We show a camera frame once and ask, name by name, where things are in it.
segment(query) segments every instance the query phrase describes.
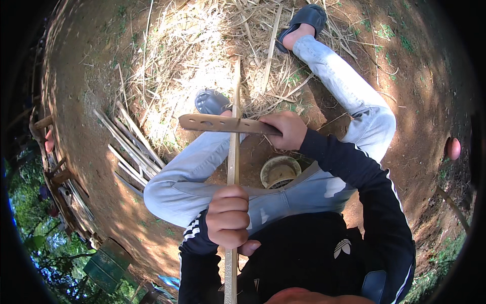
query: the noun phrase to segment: adidas logo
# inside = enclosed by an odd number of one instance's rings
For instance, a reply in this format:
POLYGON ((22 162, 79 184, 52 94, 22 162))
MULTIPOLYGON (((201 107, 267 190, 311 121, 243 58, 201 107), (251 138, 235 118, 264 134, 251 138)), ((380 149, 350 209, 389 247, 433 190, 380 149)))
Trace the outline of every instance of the adidas logo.
POLYGON ((334 259, 337 259, 341 251, 344 251, 345 254, 351 253, 351 242, 345 238, 341 242, 337 243, 336 248, 334 249, 334 259))

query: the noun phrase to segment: egg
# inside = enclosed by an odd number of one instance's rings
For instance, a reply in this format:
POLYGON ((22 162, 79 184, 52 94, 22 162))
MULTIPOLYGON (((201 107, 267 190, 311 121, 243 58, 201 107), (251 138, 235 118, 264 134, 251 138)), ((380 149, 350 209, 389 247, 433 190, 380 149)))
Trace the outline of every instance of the egg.
POLYGON ((449 158, 454 161, 459 158, 460 154, 461 144, 459 143, 459 140, 457 138, 453 138, 447 144, 447 156, 449 156, 449 158))

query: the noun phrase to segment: person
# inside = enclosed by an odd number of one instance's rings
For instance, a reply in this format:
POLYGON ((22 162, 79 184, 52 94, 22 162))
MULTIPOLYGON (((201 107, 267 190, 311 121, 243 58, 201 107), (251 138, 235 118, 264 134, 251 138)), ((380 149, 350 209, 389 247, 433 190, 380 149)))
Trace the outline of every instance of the person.
MULTIPOLYGON (((380 165, 395 116, 350 65, 315 40, 325 21, 322 8, 307 5, 278 41, 351 113, 341 141, 308 129, 296 113, 270 114, 260 121, 282 132, 269 137, 272 144, 315 159, 289 184, 270 190, 204 183, 228 155, 229 134, 222 132, 203 133, 147 184, 147 208, 187 227, 179 303, 223 303, 219 245, 249 256, 237 279, 238 304, 398 303, 407 294, 415 244, 390 171, 380 165), (356 190, 363 237, 341 215, 356 190)), ((231 115, 213 90, 200 91, 195 103, 201 113, 231 115)))

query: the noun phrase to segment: green board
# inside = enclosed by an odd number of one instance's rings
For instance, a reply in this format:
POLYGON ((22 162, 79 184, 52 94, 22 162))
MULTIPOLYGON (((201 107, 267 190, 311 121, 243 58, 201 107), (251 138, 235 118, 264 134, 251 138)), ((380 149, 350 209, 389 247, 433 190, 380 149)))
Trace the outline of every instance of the green board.
POLYGON ((122 246, 107 238, 83 270, 101 289, 113 293, 132 262, 133 258, 122 246))

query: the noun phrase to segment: dirt ground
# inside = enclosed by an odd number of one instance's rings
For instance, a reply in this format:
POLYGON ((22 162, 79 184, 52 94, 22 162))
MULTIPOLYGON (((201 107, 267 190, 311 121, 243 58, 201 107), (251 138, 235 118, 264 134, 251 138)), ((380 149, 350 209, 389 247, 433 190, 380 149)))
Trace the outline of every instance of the dirt ground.
MULTIPOLYGON (((306 4, 296 3, 297 7, 306 4)), ((189 1, 187 9, 195 4, 189 1)), ((377 91, 396 100, 383 96, 397 118, 397 131, 382 165, 391 170, 414 234, 418 276, 433 266, 429 259, 441 241, 455 238, 462 230, 450 208, 434 196, 435 186, 440 185, 456 199, 467 218, 471 215, 464 148, 469 140, 469 119, 462 102, 478 96, 476 84, 466 80, 472 79, 471 65, 453 30, 428 2, 343 0, 329 4, 328 14, 343 20, 340 26, 356 23, 352 27, 359 32, 360 41, 383 46, 376 49, 377 62, 388 73, 378 70, 379 84, 375 65, 359 47, 352 45, 359 65, 349 55, 341 55, 377 91), (368 16, 371 22, 360 22, 368 16), (371 33, 381 24, 389 25, 395 34, 389 41, 377 36, 373 40, 371 33), (397 68, 398 72, 390 75, 397 68), (457 137, 463 145, 457 161, 445 159, 448 137, 457 137)), ((62 1, 46 47, 43 103, 45 111, 55 116, 56 148, 67 157, 68 167, 89 194, 87 204, 98 233, 116 239, 134 257, 131 273, 163 286, 157 275, 178 277, 177 247, 183 229, 157 219, 141 197, 116 180, 113 171, 117 161, 107 145, 119 145, 92 112, 101 109, 112 117, 120 85, 113 67, 120 63, 124 69, 130 68, 124 63, 132 50, 132 33, 139 33, 138 42, 142 43, 148 6, 147 0, 62 1)), ((163 8, 165 3, 156 2, 152 18, 163 8)), ((372 47, 365 47, 369 54, 374 53, 372 47)), ((303 86, 300 96, 305 107, 302 118, 309 127, 317 129, 329 122, 320 130, 322 134, 333 133, 339 138, 345 134, 350 117, 338 118, 344 109, 336 105, 318 79, 303 86)), ((290 104, 284 102, 285 107, 290 109, 290 104)), ((177 117, 174 114, 169 123, 175 126, 177 117)), ((181 147, 198 135, 176 127, 173 130, 181 147)), ((241 170, 241 184, 263 188, 261 166, 277 153, 263 137, 253 135, 242 143, 241 152, 241 167, 245 168, 241 170)), ((287 154, 298 159, 303 169, 310 165, 310 160, 298 154, 287 154)), ((174 157, 175 153, 163 155, 165 161, 174 157)), ((208 182, 226 183, 226 163, 208 182)), ((357 194, 348 202, 344 216, 349 227, 358 226, 363 231, 357 194)))

